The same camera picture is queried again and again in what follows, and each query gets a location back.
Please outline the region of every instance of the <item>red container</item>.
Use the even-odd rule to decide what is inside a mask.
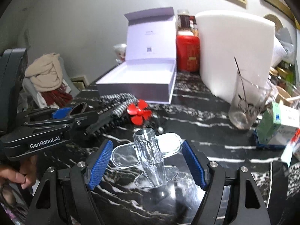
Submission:
[[[196,36],[177,35],[177,70],[199,72],[200,40]]]

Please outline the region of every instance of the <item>box lid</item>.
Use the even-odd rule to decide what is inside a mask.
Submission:
[[[126,62],[176,58],[176,18],[173,7],[127,13]]]

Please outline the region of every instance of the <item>fingernail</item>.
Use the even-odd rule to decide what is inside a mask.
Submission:
[[[25,176],[21,173],[16,173],[16,181],[20,184],[25,183],[26,179]]]

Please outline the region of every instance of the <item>red propeller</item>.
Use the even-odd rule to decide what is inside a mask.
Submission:
[[[128,114],[134,115],[130,119],[135,125],[142,125],[143,118],[148,120],[152,115],[151,110],[144,110],[146,107],[148,107],[148,104],[144,100],[139,100],[137,107],[133,103],[127,107]]]

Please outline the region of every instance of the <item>transparent cup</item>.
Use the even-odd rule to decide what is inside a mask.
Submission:
[[[230,121],[238,129],[249,129],[264,108],[271,91],[272,86],[268,81],[264,86],[258,86],[237,73],[235,92],[228,112]]]
[[[152,128],[143,128],[133,135],[136,155],[152,187],[167,184],[164,159]]]

